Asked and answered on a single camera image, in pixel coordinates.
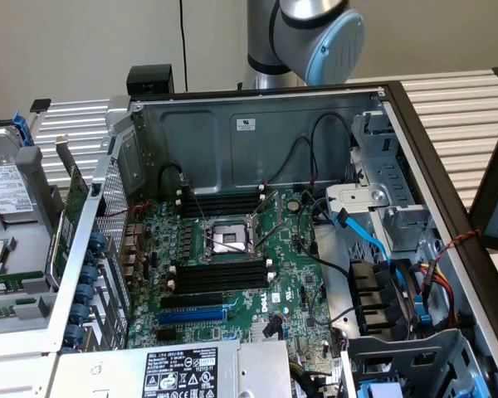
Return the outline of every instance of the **blue latch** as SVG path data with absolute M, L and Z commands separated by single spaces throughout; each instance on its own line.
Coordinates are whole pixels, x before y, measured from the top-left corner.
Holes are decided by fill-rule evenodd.
M 20 135 L 22 136 L 24 145 L 33 145 L 33 138 L 32 134 L 30 133 L 30 128 L 27 126 L 26 120 L 20 114 L 18 114 L 18 111 L 13 116 L 12 121 L 13 124 L 17 127 L 18 131 L 20 131 Z
M 424 308 L 422 296 L 420 294 L 415 294 L 413 303 L 415 304 L 415 313 L 417 313 L 419 325 L 430 326 L 432 324 L 432 317 Z

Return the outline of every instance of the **power supply label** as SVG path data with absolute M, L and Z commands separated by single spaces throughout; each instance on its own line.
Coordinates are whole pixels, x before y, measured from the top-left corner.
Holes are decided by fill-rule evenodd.
M 146 362 L 143 398 L 217 396 L 217 348 L 151 352 Z
M 33 211 L 17 166 L 0 167 L 0 214 Z

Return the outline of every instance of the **black pcie slot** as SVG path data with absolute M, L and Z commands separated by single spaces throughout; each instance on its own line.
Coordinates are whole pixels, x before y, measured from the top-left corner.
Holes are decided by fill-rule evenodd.
M 169 296 L 160 299 L 162 309 L 167 308 L 189 308 L 189 307 L 207 307 L 209 305 L 222 305 L 223 294 L 192 294 L 189 296 Z
M 266 288 L 267 270 L 262 260 L 177 268 L 177 294 Z
M 199 206 L 205 216 L 230 216 L 252 213 L 258 206 L 257 194 L 200 196 Z M 186 197 L 183 203 L 182 218 L 201 216 L 193 197 Z

